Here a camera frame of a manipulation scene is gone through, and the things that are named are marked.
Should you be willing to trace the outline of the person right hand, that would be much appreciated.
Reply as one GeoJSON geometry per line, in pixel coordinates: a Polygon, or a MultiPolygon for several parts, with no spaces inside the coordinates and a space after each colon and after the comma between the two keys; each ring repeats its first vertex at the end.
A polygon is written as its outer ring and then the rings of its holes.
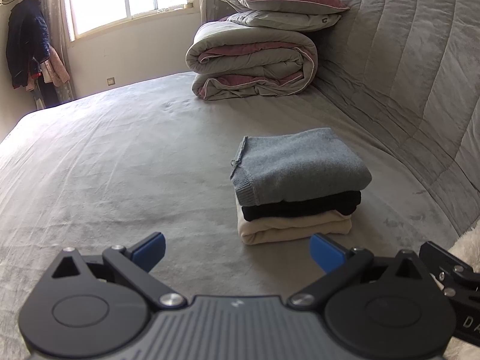
{"type": "Polygon", "coordinates": [[[476,273],[480,272],[480,229],[473,228],[456,241],[449,252],[467,263],[476,273]]]}

